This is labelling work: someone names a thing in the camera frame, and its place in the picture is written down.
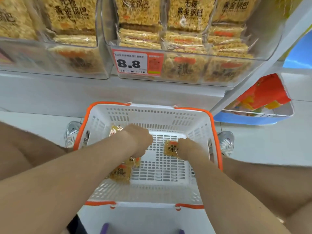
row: shiny metallic shoe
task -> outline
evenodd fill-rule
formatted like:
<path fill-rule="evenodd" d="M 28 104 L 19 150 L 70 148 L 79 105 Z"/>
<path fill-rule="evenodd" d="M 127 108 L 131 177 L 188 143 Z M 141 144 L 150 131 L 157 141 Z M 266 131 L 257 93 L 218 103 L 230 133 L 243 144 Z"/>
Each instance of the shiny metallic shoe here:
<path fill-rule="evenodd" d="M 225 156 L 230 156 L 234 149 L 234 134 L 231 131 L 223 131 L 218 134 L 221 152 Z"/>
<path fill-rule="evenodd" d="M 72 148 L 75 144 L 75 140 L 77 134 L 79 132 L 80 126 L 82 124 L 78 121 L 71 121 L 67 125 L 66 133 L 65 133 L 65 147 Z"/>

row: person's right hand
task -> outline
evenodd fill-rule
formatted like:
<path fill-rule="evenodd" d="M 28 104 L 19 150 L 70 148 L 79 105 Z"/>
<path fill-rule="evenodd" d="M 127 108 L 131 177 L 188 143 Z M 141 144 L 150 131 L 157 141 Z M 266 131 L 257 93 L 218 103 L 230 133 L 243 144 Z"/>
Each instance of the person's right hand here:
<path fill-rule="evenodd" d="M 135 153 L 132 157 L 142 157 L 148 146 L 153 143 L 153 136 L 149 133 L 147 129 L 140 126 L 130 124 L 126 126 L 121 132 L 126 132 L 128 137 L 135 144 Z"/>
<path fill-rule="evenodd" d="M 195 151 L 203 150 L 203 148 L 197 144 L 195 141 L 186 138 L 180 138 L 177 145 L 177 155 L 181 159 L 187 161 L 189 160 L 189 156 L 192 156 Z"/>

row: price tag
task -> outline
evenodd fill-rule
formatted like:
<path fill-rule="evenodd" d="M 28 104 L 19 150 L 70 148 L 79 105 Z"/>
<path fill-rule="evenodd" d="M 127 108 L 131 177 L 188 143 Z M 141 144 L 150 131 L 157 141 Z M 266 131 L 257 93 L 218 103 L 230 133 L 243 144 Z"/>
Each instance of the price tag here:
<path fill-rule="evenodd" d="M 119 73 L 160 76 L 163 53 L 113 49 Z"/>

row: shopping basket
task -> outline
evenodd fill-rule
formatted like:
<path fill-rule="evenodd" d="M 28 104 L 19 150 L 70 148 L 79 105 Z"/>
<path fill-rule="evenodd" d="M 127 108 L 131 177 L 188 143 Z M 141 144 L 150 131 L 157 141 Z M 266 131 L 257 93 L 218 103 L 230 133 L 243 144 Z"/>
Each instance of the shopping basket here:
<path fill-rule="evenodd" d="M 105 179 L 86 205 L 127 207 L 203 208 L 195 174 L 187 161 L 163 154 L 166 140 L 190 138 L 209 153 L 213 144 L 215 164 L 222 170 L 222 158 L 213 116 L 207 110 L 158 105 L 95 102 L 87 110 L 74 150 L 109 136 L 113 125 L 135 124 L 147 128 L 154 141 L 133 169 L 130 184 Z"/>

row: purple object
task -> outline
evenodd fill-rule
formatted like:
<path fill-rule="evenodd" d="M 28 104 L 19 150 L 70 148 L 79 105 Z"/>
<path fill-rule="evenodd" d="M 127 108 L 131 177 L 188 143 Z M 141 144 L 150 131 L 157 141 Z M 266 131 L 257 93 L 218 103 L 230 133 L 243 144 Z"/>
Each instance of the purple object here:
<path fill-rule="evenodd" d="M 105 223 L 102 227 L 102 230 L 99 234 L 107 234 L 107 231 L 108 231 L 108 227 L 109 227 L 109 224 L 108 223 Z"/>

